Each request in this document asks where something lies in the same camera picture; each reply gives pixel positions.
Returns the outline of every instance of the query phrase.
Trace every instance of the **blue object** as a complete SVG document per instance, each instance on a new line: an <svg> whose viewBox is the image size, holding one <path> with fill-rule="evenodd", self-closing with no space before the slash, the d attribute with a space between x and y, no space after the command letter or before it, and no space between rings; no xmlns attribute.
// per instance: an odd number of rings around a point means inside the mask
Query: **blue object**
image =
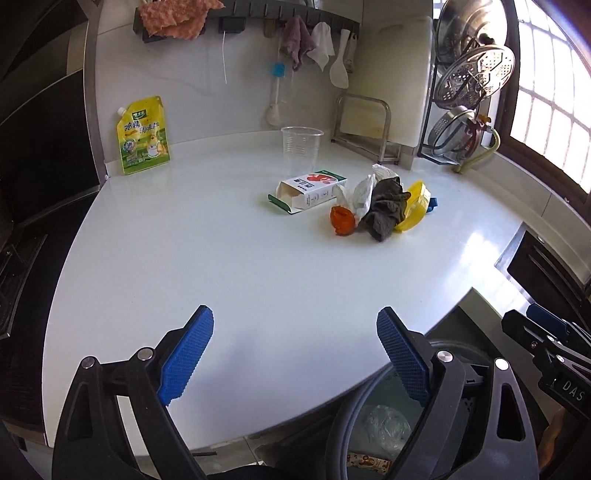
<svg viewBox="0 0 591 480"><path fill-rule="evenodd" d="M427 213L432 212L433 209L438 205L439 204L437 203L437 197L431 197L431 200L429 200L429 206L427 207Z"/></svg>
<svg viewBox="0 0 591 480"><path fill-rule="evenodd" d="M213 312L207 307L196 311L191 322L162 367L158 398L166 407L173 398L179 398L183 394L213 335Z"/></svg>
<svg viewBox="0 0 591 480"><path fill-rule="evenodd" d="M387 309L378 313L378 337L408 396L426 407L431 400L429 370L411 342L390 318Z"/></svg>
<svg viewBox="0 0 591 480"><path fill-rule="evenodd" d="M548 333L560 341L564 341L569 335L569 325L567 322L558 318L554 313L549 312L544 307L534 303L527 307L525 316L533 322L536 322Z"/></svg>
<svg viewBox="0 0 591 480"><path fill-rule="evenodd" d="M273 65L273 76L282 79L285 76L285 64L278 61Z"/></svg>

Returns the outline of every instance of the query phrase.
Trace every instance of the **yellow plastic object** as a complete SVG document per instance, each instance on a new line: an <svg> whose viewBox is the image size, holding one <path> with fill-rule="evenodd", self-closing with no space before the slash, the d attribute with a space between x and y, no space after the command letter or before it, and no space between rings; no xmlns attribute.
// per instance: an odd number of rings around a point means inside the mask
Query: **yellow plastic object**
<svg viewBox="0 0 591 480"><path fill-rule="evenodd" d="M170 160L161 98L144 98L129 105L117 124L117 137L126 175Z"/></svg>
<svg viewBox="0 0 591 480"><path fill-rule="evenodd" d="M408 189L410 198L404 212L405 219L394 227L395 232L405 232L418 224L427 214L431 193L425 184L419 180L413 183Z"/></svg>

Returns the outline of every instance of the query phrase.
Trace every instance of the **dark rag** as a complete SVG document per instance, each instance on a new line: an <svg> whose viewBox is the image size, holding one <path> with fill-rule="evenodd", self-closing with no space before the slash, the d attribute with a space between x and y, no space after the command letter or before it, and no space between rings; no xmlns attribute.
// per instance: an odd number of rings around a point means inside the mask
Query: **dark rag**
<svg viewBox="0 0 591 480"><path fill-rule="evenodd" d="M317 47L308 32L306 24L299 15L292 17L285 24L281 37L281 49L291 56L294 61L293 69L301 66L301 58Z"/></svg>
<svg viewBox="0 0 591 480"><path fill-rule="evenodd" d="M404 220L410 192L403 192L400 178L380 180L371 194L369 212L361 219L371 236L383 242L392 235L394 227Z"/></svg>

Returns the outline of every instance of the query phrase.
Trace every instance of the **white box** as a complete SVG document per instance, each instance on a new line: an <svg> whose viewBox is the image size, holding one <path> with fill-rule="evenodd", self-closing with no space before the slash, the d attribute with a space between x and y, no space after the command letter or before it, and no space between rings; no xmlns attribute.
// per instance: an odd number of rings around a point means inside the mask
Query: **white box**
<svg viewBox="0 0 591 480"><path fill-rule="evenodd" d="M320 170L301 177L283 180L269 201L293 214L335 198L337 185L345 185L347 179L327 170Z"/></svg>

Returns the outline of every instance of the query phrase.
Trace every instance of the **kitchen counter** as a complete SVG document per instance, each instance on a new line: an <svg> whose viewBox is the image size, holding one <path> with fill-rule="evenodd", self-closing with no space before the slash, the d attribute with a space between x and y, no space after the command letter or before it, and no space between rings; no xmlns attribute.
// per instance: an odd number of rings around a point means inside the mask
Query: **kitchen counter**
<svg viewBox="0 0 591 480"><path fill-rule="evenodd" d="M524 216L470 175L422 159L394 167L406 186L422 179L439 207L379 244L367 232L336 236L332 202L291 216L267 201L281 180L280 132L186 142L171 157L110 178L74 240L45 340L50 445L83 357L127 359L200 304L213 310L213 337L168 409L189 449L270 428L368 378L388 362L375 329L384 306L427 332L472 287L500 313L526 305L494 267ZM354 186L371 162L326 143L318 168Z"/></svg>

